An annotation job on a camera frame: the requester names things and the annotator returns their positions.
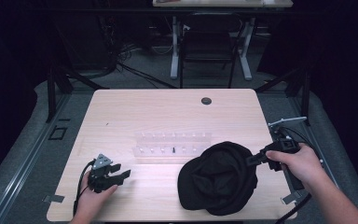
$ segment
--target black cap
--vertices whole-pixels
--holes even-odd
[[[181,205],[187,210],[206,209],[215,216],[239,212],[257,186],[256,166],[247,167],[252,152],[223,142],[186,163],[178,176]]]

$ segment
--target wire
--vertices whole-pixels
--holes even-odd
[[[78,204],[78,201],[79,201],[79,198],[80,196],[83,194],[84,190],[87,189],[89,186],[87,186],[87,188],[83,189],[82,192],[80,192],[80,189],[81,189],[81,182],[83,180],[83,176],[84,174],[86,173],[86,170],[89,168],[89,166],[92,166],[95,162],[95,159],[90,161],[89,163],[87,163],[86,167],[84,167],[81,175],[80,175],[80,178],[79,178],[79,182],[77,184],[77,193],[76,193],[76,200],[74,202],[74,212],[73,212],[73,215],[75,216],[76,214],[76,210],[77,210],[77,204]]]
[[[164,86],[166,86],[166,87],[169,87],[169,88],[171,88],[171,89],[177,89],[176,87],[174,87],[173,85],[171,85],[171,84],[169,84],[169,83],[167,83],[167,82],[161,81],[161,80],[159,80],[159,79],[156,78],[156,77],[153,77],[153,76],[148,75],[148,74],[146,74],[146,73],[144,73],[144,72],[138,71],[138,70],[136,70],[136,69],[134,69],[134,68],[128,67],[128,66],[127,66],[126,64],[124,64],[124,63],[117,62],[117,64],[120,65],[123,69],[125,69],[125,70],[127,70],[127,71],[133,73],[134,75],[136,75],[136,76],[138,76],[138,77],[143,77],[144,79],[146,79],[146,81],[148,81],[149,83],[151,83],[151,84],[152,84],[154,87],[156,87],[156,88],[157,88],[157,86],[156,86],[155,84],[153,84],[152,82],[150,82],[150,81],[157,82],[157,83],[159,83],[159,84],[161,84],[161,85],[164,85]]]
[[[171,28],[171,26],[170,26],[170,23],[169,23],[168,20],[167,20],[167,17],[164,17],[164,19],[165,19],[165,22],[166,22],[167,25],[168,25],[168,28],[169,28],[170,31],[171,31],[171,34],[173,35],[173,31],[172,31],[172,28]],[[156,47],[153,47],[153,46],[152,46],[152,50],[155,51],[157,54],[166,54],[166,53],[170,52],[172,48],[173,48],[173,43],[171,44],[170,48],[167,49],[166,51],[164,51],[164,52],[159,52],[158,50],[156,50]]]
[[[281,224],[284,223],[284,221],[289,218],[290,216],[292,216],[294,213],[296,213],[300,208],[302,208],[311,198],[312,196],[308,193],[307,196],[296,206],[294,207],[292,210],[290,210],[286,215],[284,215],[283,217],[279,218],[275,224]]]

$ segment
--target dark background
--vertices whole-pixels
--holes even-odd
[[[293,10],[315,9],[314,5],[301,3],[295,1]],[[88,32],[98,29],[95,17],[61,16],[50,20],[25,12],[23,4],[47,5],[39,1],[0,1],[0,163],[33,112],[37,99],[34,87],[46,80],[53,64],[86,69],[104,69],[109,64],[103,36]],[[310,69],[310,88],[322,100],[358,174],[358,2],[334,15],[336,22],[331,27],[317,20],[283,20],[274,24],[259,70],[281,76],[301,64],[311,46],[324,41],[321,57]],[[131,24],[124,21],[124,27]],[[66,33],[68,26],[75,26],[78,33]],[[68,49],[65,41],[74,44],[76,53]],[[147,42],[140,45],[147,48]],[[277,58],[282,63],[271,62]]]

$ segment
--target small black object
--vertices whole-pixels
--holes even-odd
[[[201,102],[203,105],[210,105],[212,103],[212,100],[209,97],[204,97],[201,99]]]
[[[178,176],[178,194],[187,210],[206,209],[215,216],[239,212],[257,186],[256,166],[247,166],[252,152],[223,142],[187,162]]]
[[[287,138],[280,138],[278,141],[269,144],[268,146],[264,147],[260,150],[259,153],[254,155],[253,157],[249,157],[246,159],[246,165],[248,166],[257,166],[261,163],[268,162],[269,169],[274,171],[280,171],[282,169],[281,164],[278,161],[272,161],[266,156],[266,152],[274,150],[274,151],[281,151],[285,153],[297,153],[300,150],[298,142],[293,139]],[[287,169],[287,174],[292,183],[294,190],[303,189],[304,186],[302,185],[301,181],[297,179],[289,169]]]
[[[89,188],[96,193],[101,193],[103,190],[109,189],[114,185],[123,185],[124,179],[128,178],[131,170],[128,170],[121,175],[109,174],[120,170],[121,164],[110,165],[112,161],[100,154],[94,163],[91,172],[89,173]]]

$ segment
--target desk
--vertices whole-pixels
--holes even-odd
[[[174,2],[157,3],[153,0],[154,7],[291,7],[293,2],[291,0],[180,0]],[[244,78],[252,80],[251,70],[246,59],[246,53],[249,48],[249,43],[252,38],[252,33],[255,27],[255,19],[250,19],[246,22],[245,30],[243,31],[243,46],[240,51],[240,60]],[[177,48],[177,34],[178,27],[176,18],[173,17],[172,23],[172,65],[171,65],[171,78],[177,78],[179,55]]]
[[[209,97],[212,103],[201,103]],[[147,133],[211,133],[211,144],[231,141],[254,154],[271,143],[269,129],[253,90],[102,90],[89,104],[56,190],[62,203],[52,203],[48,220],[72,218],[77,181],[84,166],[103,153],[131,176],[96,217],[101,221],[209,221],[275,219],[293,209],[281,197],[290,193],[283,172],[257,167],[254,195],[238,213],[215,217],[205,210],[182,208],[177,176],[191,157],[137,158],[135,135]]]

